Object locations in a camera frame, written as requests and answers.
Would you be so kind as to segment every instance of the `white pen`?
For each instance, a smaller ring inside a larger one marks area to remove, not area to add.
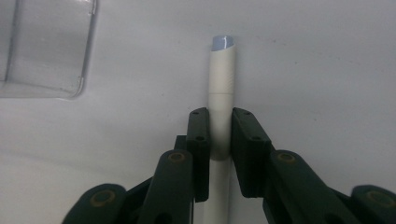
[[[235,44],[230,36],[218,35],[213,38],[208,97],[212,147],[209,199],[204,208],[205,224],[228,222],[235,52]]]

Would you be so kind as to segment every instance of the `white cylindrical object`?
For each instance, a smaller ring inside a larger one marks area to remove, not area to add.
[[[210,117],[209,199],[205,224],[227,224],[230,185],[231,118],[235,45],[230,36],[215,36],[210,54],[208,111]]]

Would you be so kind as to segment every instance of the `transparent tray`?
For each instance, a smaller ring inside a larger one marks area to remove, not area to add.
[[[78,95],[96,0],[0,1],[0,97]]]

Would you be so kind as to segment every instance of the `blue pen tip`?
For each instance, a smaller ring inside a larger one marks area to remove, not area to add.
[[[227,49],[233,46],[233,38],[229,35],[216,35],[213,37],[212,51]]]

